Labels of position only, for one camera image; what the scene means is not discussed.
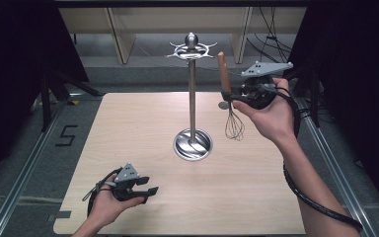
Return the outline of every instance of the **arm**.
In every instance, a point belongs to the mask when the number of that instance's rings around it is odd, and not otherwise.
[[[113,181],[112,175],[107,181]],[[117,200],[108,185],[101,187],[100,193],[95,197],[94,205],[88,218],[82,223],[73,237],[95,236],[104,226],[113,223],[126,209],[137,206],[144,201],[144,197],[135,197],[126,201]]]
[[[288,89],[285,79],[274,79],[274,83],[276,87]],[[346,214],[298,144],[293,131],[292,111],[284,99],[277,96],[260,111],[239,101],[234,101],[233,106],[249,117],[258,131],[276,145],[292,180],[306,196],[322,206]],[[301,200],[299,206],[307,235],[359,236],[354,227],[316,211]]]

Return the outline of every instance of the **wooden handle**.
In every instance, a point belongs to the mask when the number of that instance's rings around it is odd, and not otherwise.
[[[220,69],[220,81],[221,88],[225,92],[232,92],[229,75],[227,74],[226,60],[224,59],[224,53],[221,51],[217,54],[218,67]]]

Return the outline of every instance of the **silver base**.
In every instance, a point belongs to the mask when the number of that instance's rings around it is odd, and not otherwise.
[[[188,161],[198,161],[207,157],[213,148],[211,137],[203,130],[195,130],[195,140],[190,142],[190,129],[178,133],[174,139],[174,149],[178,156]]]

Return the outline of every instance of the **wooden table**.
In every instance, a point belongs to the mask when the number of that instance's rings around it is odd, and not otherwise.
[[[147,185],[159,186],[146,204],[128,209],[100,234],[258,235],[304,234],[296,196],[282,174],[282,157],[252,122],[240,115],[242,141],[224,128],[220,93],[196,93],[196,127],[212,138],[200,161],[180,158],[175,136],[190,127],[189,94],[106,94],[98,110],[60,211],[57,234],[71,234],[86,219],[82,197],[110,171],[130,162]]]

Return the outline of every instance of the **right hand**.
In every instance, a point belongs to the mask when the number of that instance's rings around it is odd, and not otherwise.
[[[288,81],[286,79],[273,78],[273,82],[277,88],[285,88],[288,90]],[[233,101],[233,106],[251,119],[262,136],[276,144],[282,142],[285,138],[294,136],[291,108],[285,99],[279,96],[276,96],[275,99],[262,110],[256,110],[240,101]]]

